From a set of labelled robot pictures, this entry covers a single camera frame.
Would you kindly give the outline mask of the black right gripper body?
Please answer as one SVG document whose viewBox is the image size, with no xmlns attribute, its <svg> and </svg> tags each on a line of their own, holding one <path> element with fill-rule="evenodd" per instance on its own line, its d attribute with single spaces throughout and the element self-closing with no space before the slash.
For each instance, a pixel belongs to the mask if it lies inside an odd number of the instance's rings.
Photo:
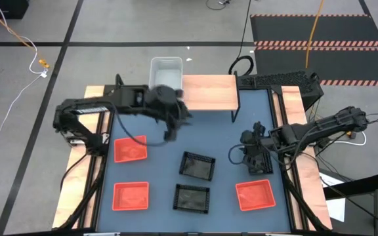
<svg viewBox="0 0 378 236">
<path fill-rule="evenodd" d="M 245 155 L 254 155 L 262 149 L 272 148 L 272 139 L 264 136 L 264 129 L 255 129 L 253 131 L 245 130 L 242 132 L 240 142 L 243 147 L 240 148 Z"/>
</svg>

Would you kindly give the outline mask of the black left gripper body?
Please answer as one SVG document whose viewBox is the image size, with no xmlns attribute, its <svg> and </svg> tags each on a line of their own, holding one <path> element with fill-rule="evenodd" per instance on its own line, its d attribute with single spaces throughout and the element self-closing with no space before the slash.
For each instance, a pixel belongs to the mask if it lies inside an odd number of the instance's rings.
<svg viewBox="0 0 378 236">
<path fill-rule="evenodd" d="M 180 100 L 179 92 L 165 85 L 159 85 L 149 91 L 149 108 L 163 115 L 167 123 L 174 121 L 179 126 L 179 114 L 187 111 Z"/>
</svg>

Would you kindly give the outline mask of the orange slotted plastic basket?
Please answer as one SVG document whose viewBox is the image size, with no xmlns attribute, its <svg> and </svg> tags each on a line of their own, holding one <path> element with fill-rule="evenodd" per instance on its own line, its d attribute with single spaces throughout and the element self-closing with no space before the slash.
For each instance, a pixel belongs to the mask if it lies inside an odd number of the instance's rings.
<svg viewBox="0 0 378 236">
<path fill-rule="evenodd" d="M 114 141 L 115 163 L 140 161 L 147 157 L 147 147 L 135 142 L 132 138 L 119 138 Z"/>
<path fill-rule="evenodd" d="M 255 180 L 236 184 L 240 210 L 252 211 L 276 206 L 269 180 Z"/>
<path fill-rule="evenodd" d="M 146 210 L 149 207 L 148 182 L 119 182 L 114 184 L 112 210 Z"/>
</svg>

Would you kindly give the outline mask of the wooden shelf with black legs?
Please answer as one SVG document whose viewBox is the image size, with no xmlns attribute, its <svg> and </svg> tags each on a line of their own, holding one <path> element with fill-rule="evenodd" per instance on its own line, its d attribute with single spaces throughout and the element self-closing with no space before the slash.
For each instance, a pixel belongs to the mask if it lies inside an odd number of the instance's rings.
<svg viewBox="0 0 378 236">
<path fill-rule="evenodd" d="M 235 75 L 183 75 L 183 101 L 190 111 L 230 111 L 234 123 L 241 102 Z"/>
</svg>

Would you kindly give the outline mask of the white plastic bin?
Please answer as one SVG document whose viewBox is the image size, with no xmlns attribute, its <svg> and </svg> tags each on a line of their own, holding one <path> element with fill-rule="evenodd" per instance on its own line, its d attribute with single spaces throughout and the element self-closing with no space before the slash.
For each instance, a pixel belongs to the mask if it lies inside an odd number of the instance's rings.
<svg viewBox="0 0 378 236">
<path fill-rule="evenodd" d="M 165 85 L 174 90 L 183 89 L 183 63 L 180 57 L 155 57 L 150 63 L 148 87 Z"/>
</svg>

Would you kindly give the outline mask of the black perforated metal case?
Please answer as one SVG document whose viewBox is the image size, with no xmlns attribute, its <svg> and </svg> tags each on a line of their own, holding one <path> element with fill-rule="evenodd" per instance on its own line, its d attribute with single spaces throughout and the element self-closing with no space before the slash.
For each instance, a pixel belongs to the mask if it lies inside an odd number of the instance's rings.
<svg viewBox="0 0 378 236">
<path fill-rule="evenodd" d="M 250 89 L 277 85 L 298 87 L 305 111 L 324 95 L 320 85 L 321 79 L 317 73 L 307 70 L 268 75 L 243 75 L 239 76 L 237 80 L 240 87 Z"/>
</svg>

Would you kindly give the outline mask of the black hazard-striped floor mat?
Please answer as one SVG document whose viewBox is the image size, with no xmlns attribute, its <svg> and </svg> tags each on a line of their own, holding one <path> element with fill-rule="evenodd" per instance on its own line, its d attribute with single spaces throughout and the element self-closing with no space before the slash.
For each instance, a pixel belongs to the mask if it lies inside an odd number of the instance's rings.
<svg viewBox="0 0 378 236">
<path fill-rule="evenodd" d="M 378 47 L 378 29 L 366 14 L 252 14 L 258 46 Z"/>
<path fill-rule="evenodd" d="M 259 73 L 307 70 L 322 85 L 378 87 L 378 47 L 257 47 Z"/>
</svg>

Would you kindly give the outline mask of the white paper sheet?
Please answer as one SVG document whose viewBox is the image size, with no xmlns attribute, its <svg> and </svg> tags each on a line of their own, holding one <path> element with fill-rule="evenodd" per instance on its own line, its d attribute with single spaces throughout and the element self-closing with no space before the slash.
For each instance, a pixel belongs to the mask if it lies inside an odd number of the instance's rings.
<svg viewBox="0 0 378 236">
<path fill-rule="evenodd" d="M 337 184 L 343 184 L 343 181 L 333 178 L 327 174 L 320 173 L 320 178 L 323 187 L 334 186 Z M 340 199 L 326 199 L 327 208 L 330 218 L 344 222 L 345 220 L 345 198 Z"/>
</svg>

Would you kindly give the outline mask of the black desk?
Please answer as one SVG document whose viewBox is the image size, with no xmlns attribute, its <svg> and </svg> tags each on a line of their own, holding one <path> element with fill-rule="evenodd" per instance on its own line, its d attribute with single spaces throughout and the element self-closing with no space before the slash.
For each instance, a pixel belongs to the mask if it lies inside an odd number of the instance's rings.
<svg viewBox="0 0 378 236">
<path fill-rule="evenodd" d="M 366 193 L 373 193 L 378 189 L 378 174 L 351 182 L 336 184 L 334 186 L 327 186 L 324 188 L 324 195 L 327 200 L 341 198 L 344 196 L 350 197 L 354 195 L 363 195 Z"/>
</svg>

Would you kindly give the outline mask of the black box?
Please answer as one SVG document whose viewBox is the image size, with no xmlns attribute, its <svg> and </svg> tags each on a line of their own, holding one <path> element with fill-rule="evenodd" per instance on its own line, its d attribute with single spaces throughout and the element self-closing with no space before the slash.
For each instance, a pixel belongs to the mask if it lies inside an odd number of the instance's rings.
<svg viewBox="0 0 378 236">
<path fill-rule="evenodd" d="M 0 9 L 5 19 L 23 19 L 29 7 L 29 0 L 0 0 Z"/>
</svg>

